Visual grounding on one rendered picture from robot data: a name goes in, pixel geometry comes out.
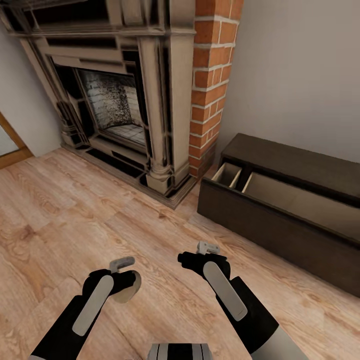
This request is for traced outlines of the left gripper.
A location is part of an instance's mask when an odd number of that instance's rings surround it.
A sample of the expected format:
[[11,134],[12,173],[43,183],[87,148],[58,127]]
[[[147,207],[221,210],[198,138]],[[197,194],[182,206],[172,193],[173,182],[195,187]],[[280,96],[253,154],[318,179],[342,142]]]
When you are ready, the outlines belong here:
[[119,280],[119,285],[115,294],[119,293],[121,290],[132,287],[136,281],[136,275],[132,273],[131,270],[122,273],[115,273],[115,275]]

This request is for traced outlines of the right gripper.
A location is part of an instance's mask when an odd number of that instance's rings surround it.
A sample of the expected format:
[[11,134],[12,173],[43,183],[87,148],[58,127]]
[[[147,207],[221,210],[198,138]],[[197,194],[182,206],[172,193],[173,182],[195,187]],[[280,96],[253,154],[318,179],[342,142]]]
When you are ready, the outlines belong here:
[[197,273],[196,262],[201,256],[205,256],[205,254],[195,254],[185,251],[184,253],[180,253],[177,259],[183,268],[194,270]]

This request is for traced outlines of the pillar candle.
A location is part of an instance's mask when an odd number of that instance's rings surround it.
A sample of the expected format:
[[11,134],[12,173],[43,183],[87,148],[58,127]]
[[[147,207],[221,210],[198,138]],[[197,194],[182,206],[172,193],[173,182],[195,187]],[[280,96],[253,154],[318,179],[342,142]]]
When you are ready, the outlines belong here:
[[133,283],[133,286],[122,289],[120,292],[118,293],[114,293],[112,294],[112,298],[117,302],[117,303],[127,303],[128,301],[130,301],[135,294],[139,291],[139,289],[141,288],[142,285],[142,278],[141,275],[135,271],[132,270],[131,271],[133,274],[135,274],[135,282]]

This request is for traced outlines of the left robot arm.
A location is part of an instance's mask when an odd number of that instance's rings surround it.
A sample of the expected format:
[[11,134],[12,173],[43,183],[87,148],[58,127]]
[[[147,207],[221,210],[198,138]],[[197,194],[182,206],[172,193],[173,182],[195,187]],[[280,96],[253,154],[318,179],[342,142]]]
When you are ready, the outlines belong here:
[[28,360],[76,360],[108,297],[134,285],[136,275],[120,269],[135,262],[127,256],[111,261],[109,270],[91,272],[82,295],[71,300]]

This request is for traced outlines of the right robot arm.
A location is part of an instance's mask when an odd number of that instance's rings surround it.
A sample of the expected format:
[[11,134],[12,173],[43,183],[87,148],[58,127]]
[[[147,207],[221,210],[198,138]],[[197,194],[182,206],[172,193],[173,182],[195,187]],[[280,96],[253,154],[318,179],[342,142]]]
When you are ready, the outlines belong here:
[[212,287],[252,360],[310,360],[240,276],[230,280],[230,263],[220,252],[217,244],[200,240],[196,253],[185,251],[177,259]]

